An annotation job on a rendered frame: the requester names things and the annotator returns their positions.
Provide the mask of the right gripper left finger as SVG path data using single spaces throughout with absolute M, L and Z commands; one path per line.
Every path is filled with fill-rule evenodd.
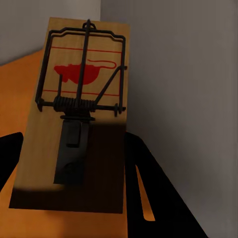
M 20 160 L 23 133 L 0 137 L 0 191 Z

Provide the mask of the mousetrap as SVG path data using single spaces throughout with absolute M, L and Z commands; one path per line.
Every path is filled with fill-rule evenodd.
M 9 208 L 123 214 L 129 40 L 50 17 Z

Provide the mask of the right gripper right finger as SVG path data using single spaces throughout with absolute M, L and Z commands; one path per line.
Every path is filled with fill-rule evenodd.
M 143 140 L 124 133 L 128 238 L 208 238 Z M 155 221 L 144 218 L 138 166 Z

